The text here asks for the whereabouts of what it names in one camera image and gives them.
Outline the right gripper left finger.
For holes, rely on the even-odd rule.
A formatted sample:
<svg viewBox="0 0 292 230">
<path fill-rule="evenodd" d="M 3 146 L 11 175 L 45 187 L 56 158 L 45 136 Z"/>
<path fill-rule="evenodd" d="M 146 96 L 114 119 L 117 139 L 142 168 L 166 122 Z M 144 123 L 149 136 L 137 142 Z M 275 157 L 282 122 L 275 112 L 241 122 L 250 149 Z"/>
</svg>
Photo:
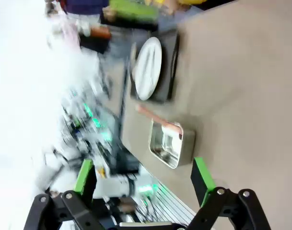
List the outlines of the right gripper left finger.
<svg viewBox="0 0 292 230">
<path fill-rule="evenodd" d="M 35 196 L 25 230 L 59 230 L 63 222 L 73 221 L 80 230 L 104 230 L 91 210 L 97 178 L 92 160 L 84 160 L 74 189 L 52 198 L 44 193 Z"/>
</svg>

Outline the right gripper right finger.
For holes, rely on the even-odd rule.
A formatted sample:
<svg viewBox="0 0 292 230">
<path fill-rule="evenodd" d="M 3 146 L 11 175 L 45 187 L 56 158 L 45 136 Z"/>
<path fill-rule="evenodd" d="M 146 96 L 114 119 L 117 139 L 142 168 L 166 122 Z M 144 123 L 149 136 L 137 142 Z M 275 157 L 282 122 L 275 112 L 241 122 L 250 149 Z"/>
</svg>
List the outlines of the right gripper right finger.
<svg viewBox="0 0 292 230">
<path fill-rule="evenodd" d="M 190 178 L 200 209 L 187 230 L 210 230 L 219 217 L 228 218 L 235 230 L 271 229 L 256 193 L 217 186 L 201 157 L 194 158 Z"/>
</svg>

